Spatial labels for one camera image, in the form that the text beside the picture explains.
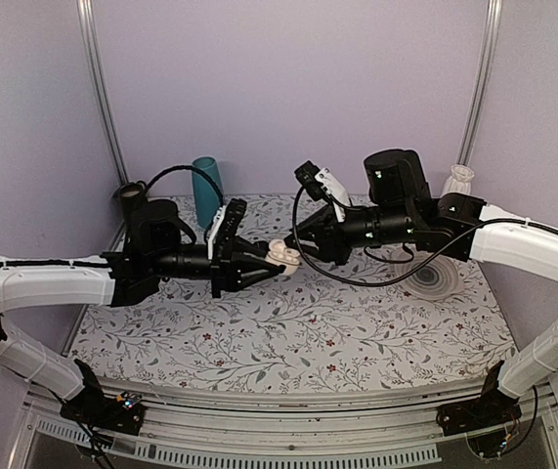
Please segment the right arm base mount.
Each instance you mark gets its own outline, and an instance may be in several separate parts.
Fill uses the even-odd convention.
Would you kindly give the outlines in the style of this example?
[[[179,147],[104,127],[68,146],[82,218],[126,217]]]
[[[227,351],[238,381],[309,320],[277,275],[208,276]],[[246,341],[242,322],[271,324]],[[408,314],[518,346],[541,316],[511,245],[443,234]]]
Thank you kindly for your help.
[[[500,361],[489,370],[479,397],[437,407],[436,423],[445,436],[513,422],[522,416],[519,399],[498,390],[503,365]]]

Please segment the metal front rail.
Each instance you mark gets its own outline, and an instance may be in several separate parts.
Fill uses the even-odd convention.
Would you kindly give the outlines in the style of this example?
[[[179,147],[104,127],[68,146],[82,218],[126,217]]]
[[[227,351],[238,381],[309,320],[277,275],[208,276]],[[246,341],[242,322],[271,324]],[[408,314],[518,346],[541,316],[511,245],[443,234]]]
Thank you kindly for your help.
[[[540,384],[521,401],[513,451],[486,459],[477,444],[491,427],[448,436],[441,405],[478,395],[481,383],[337,394],[245,394],[114,381],[105,391],[139,393],[138,436],[110,433],[117,468],[558,468],[558,404]]]

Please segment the right metal frame post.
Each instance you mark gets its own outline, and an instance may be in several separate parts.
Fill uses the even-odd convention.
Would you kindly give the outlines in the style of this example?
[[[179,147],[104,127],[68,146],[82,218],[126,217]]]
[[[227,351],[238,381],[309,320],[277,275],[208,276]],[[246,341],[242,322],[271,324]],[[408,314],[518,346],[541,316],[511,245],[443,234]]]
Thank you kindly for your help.
[[[489,0],[487,6],[488,8],[478,62],[478,71],[468,118],[457,158],[457,163],[464,166],[470,166],[473,148],[475,146],[480,127],[481,115],[494,65],[503,1]]]

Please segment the white ribbed vase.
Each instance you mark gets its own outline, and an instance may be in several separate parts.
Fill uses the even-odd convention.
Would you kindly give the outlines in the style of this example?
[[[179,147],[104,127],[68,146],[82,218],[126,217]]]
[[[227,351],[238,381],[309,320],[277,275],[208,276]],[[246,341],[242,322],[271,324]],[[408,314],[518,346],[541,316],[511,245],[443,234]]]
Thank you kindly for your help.
[[[451,173],[444,183],[441,196],[448,193],[469,195],[474,178],[475,172],[471,168],[462,164],[453,165],[451,167]]]

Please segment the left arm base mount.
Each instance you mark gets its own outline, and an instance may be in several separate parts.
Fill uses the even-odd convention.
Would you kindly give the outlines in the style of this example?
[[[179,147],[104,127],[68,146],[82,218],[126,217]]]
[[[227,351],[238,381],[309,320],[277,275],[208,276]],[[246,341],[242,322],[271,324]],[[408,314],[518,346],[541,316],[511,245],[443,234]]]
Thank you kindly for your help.
[[[81,371],[84,388],[62,403],[60,416],[86,426],[138,436],[146,413],[142,396],[124,391],[114,398],[107,397],[91,367],[80,360],[74,362]]]

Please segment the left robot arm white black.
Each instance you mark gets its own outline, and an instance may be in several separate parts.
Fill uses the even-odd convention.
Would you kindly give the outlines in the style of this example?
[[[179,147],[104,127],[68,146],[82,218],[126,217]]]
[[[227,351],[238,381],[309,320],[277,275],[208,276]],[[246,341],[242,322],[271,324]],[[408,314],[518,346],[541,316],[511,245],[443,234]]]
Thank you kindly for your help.
[[[219,208],[207,243],[199,244],[174,201],[130,202],[120,251],[79,259],[0,256],[0,365],[48,388],[89,423],[104,423],[110,400],[91,368],[24,335],[4,314],[55,305],[134,306],[167,278],[207,280],[212,296],[219,297],[285,273],[289,262],[283,255],[237,236],[245,209],[241,199]]]

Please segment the white round earbud case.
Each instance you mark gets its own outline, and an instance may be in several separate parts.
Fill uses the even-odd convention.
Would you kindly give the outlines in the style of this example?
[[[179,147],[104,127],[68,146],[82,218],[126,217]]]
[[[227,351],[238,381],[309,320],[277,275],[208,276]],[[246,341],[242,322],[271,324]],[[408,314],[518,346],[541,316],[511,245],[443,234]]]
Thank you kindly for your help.
[[[282,239],[273,239],[269,242],[269,250],[265,257],[268,263],[284,266],[283,276],[292,276],[301,265],[300,253],[288,247]]]

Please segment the metal frame post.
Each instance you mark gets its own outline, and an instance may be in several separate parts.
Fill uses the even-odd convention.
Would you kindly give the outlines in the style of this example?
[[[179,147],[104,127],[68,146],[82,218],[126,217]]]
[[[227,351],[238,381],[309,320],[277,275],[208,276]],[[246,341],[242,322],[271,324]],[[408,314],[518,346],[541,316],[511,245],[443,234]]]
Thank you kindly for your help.
[[[487,6],[488,8],[478,62],[478,71],[468,118],[457,158],[457,163],[464,166],[470,166],[473,148],[475,146],[480,127],[481,115],[494,65],[503,1],[489,0]]]
[[[76,5],[88,69],[95,92],[97,110],[107,141],[108,151],[112,158],[113,168],[118,184],[126,184],[129,181],[128,172],[123,160],[113,114],[109,103],[104,68],[98,43],[94,5],[90,0],[78,0]]]

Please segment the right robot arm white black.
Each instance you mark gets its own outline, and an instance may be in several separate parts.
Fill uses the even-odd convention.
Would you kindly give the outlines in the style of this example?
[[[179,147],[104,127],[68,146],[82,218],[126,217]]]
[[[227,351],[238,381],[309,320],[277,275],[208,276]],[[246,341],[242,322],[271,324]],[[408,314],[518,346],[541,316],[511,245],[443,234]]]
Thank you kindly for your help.
[[[369,206],[351,203],[325,168],[307,161],[295,171],[300,192],[324,200],[285,242],[311,267],[342,266],[356,248],[408,243],[428,253],[512,267],[558,283],[558,229],[511,214],[483,199],[449,192],[432,197],[418,154],[387,149],[364,161]],[[518,355],[494,366],[471,417],[493,425],[511,405],[558,370],[558,318]]]

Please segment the left metal frame post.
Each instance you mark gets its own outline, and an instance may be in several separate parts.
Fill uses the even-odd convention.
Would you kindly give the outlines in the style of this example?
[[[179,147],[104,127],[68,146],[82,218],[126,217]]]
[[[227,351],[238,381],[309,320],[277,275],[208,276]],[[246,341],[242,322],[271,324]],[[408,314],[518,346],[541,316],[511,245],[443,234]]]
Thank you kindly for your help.
[[[95,92],[97,110],[107,141],[108,151],[112,158],[113,168],[118,184],[126,184],[129,181],[128,172],[123,160],[113,114],[109,103],[104,68],[98,43],[94,5],[90,0],[78,0],[76,5],[88,69]]]

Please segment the teal tapered vase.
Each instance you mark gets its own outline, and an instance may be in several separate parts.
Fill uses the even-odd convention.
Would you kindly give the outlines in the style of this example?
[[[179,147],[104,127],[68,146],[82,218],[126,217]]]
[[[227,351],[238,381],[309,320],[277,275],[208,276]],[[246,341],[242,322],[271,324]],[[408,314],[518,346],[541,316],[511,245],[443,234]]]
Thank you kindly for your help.
[[[203,171],[223,192],[218,162],[213,156],[201,156],[193,161],[193,167]],[[193,197],[198,224],[206,229],[221,206],[217,193],[212,186],[196,172],[192,173]]]

